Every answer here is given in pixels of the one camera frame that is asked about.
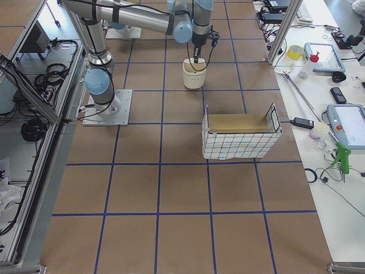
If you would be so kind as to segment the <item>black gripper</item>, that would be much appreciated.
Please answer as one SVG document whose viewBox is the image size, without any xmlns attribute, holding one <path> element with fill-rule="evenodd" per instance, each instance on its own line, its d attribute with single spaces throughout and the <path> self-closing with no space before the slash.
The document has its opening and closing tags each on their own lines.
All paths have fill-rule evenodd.
<svg viewBox="0 0 365 274">
<path fill-rule="evenodd" d="M 199 58 L 201 57 L 201 49 L 206 44 L 206 35 L 193 33 L 191 41 L 194 44 L 194 63 L 198 63 Z"/>
</svg>

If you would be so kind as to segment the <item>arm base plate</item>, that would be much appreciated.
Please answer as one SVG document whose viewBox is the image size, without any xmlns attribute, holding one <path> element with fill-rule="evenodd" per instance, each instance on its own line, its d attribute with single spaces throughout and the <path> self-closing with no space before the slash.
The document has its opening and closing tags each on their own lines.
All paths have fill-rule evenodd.
<svg viewBox="0 0 365 274">
<path fill-rule="evenodd" d="M 107 30 L 106 39 L 109 40 L 129 40 L 129 39 L 140 39 L 141 28 L 124 26 L 123 29 L 113 29 Z"/>
<path fill-rule="evenodd" d="M 98 105 L 86 109 L 84 126 L 127 126 L 132 101 L 132 90 L 115 90 L 115 97 L 110 106 Z"/>
</svg>

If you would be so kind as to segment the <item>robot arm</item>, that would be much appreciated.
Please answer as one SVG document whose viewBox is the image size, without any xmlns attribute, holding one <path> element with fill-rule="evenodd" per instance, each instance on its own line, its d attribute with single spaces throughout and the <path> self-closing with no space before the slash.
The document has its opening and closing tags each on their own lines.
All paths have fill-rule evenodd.
<svg viewBox="0 0 365 274">
<path fill-rule="evenodd" d="M 124 49 L 132 55 L 142 46 L 143 54 L 154 58 L 157 50 L 166 45 L 164 40 L 108 42 L 103 21 L 114 30 L 146 29 L 162 33 L 164 37 L 171 36 L 181 45 L 192 43 L 194 49 L 187 51 L 187 61 L 195 74 L 199 72 L 201 49 L 214 36 L 210 25 L 212 1 L 168 1 L 167 11 L 127 1 L 65 1 L 64 4 L 77 17 L 93 69 L 112 71 L 115 58 Z"/>
</svg>

